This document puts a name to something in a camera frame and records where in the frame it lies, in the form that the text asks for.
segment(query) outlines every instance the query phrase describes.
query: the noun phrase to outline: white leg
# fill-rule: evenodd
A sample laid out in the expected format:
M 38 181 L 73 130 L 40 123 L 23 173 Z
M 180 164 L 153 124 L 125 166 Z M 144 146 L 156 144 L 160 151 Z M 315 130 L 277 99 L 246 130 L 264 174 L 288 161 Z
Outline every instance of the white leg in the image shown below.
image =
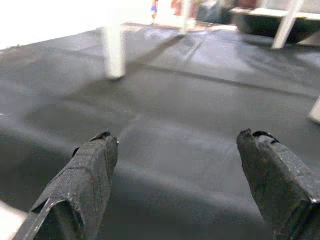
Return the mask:
M 288 13 L 283 17 L 279 29 L 276 33 L 273 49 L 281 49 L 284 47 L 292 27 L 296 21 L 296 14 L 300 11 L 304 0 L 291 0 Z
M 180 33 L 186 35 L 188 32 L 188 19 L 191 10 L 191 0 L 183 0 L 182 3 L 182 23 L 180 28 Z
M 109 23 L 102 29 L 105 74 L 108 79 L 119 79 L 126 73 L 123 29 L 119 22 Z
M 315 123 L 320 124 L 320 97 L 311 110 L 309 117 Z

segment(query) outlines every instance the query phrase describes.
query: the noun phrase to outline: rubber mat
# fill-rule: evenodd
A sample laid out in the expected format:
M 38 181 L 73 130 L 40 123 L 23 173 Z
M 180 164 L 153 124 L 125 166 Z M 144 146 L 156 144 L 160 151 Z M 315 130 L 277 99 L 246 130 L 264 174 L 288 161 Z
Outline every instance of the rubber mat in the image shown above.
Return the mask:
M 142 27 L 125 34 L 127 73 L 104 78 L 99 31 L 0 55 L 0 199 L 27 211 L 74 148 L 118 136 L 97 239 L 271 239 L 236 146 L 264 130 L 320 176 L 319 50 L 268 48 L 233 31 Z

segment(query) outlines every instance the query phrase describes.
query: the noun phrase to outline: white table leg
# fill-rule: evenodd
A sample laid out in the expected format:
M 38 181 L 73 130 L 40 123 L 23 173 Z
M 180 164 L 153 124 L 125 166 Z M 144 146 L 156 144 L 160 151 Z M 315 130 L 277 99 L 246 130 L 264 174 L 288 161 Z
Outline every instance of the white table leg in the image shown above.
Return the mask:
M 287 38 L 296 21 L 296 14 L 300 11 L 304 0 L 291 0 L 289 10 L 286 16 L 283 17 L 279 29 L 276 33 L 273 49 L 281 49 L 284 47 Z
M 122 25 L 109 23 L 102 29 L 105 74 L 107 79 L 119 79 L 126 74 Z
M 320 97 L 318 98 L 313 109 L 311 110 L 309 117 L 315 123 L 320 124 Z
M 188 19 L 189 19 L 189 14 L 191 11 L 191 1 L 192 0 L 183 0 L 182 3 L 182 21 L 181 21 L 181 28 L 180 28 L 180 33 L 182 35 L 186 35 L 188 32 Z

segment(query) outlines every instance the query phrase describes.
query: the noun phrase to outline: floor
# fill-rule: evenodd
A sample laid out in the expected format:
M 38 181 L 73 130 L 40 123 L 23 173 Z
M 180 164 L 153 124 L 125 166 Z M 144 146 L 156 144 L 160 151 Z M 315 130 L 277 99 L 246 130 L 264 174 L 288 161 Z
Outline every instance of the floor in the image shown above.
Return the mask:
M 118 136 L 97 239 L 271 239 L 236 146 L 264 130 L 320 176 L 320 49 L 230 30 L 130 25 L 126 76 L 104 77 L 99 30 L 0 55 L 0 200 L 28 211 L 74 148 Z

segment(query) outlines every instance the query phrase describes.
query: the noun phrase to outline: white wall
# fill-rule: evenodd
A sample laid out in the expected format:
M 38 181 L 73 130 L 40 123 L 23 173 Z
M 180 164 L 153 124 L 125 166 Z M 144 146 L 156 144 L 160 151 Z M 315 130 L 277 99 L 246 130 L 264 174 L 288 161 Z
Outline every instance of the white wall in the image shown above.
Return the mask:
M 122 22 L 151 23 L 152 0 L 2 0 L 0 49 Z

